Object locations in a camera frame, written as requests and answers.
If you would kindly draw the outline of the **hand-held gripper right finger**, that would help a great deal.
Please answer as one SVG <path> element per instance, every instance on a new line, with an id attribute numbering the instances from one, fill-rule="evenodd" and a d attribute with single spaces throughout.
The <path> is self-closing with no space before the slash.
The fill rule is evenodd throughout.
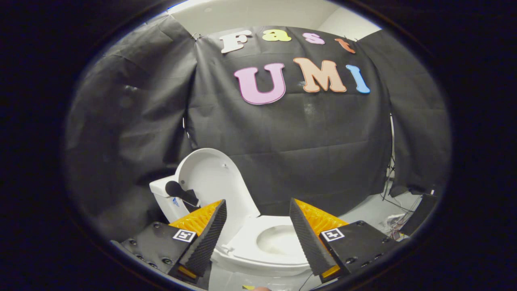
<path id="1" fill-rule="evenodd" d="M 290 200 L 289 217 L 313 275 L 323 283 L 359 272 L 399 246 L 363 220 L 347 223 L 298 199 Z"/>

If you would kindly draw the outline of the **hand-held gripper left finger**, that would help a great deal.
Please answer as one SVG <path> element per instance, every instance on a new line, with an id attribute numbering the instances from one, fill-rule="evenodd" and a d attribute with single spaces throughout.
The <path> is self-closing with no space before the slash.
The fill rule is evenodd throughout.
<path id="1" fill-rule="evenodd" d="M 225 226 L 226 204 L 225 199 L 213 202 L 170 224 L 153 222 L 122 241 L 121 250 L 166 276 L 197 283 Z"/>

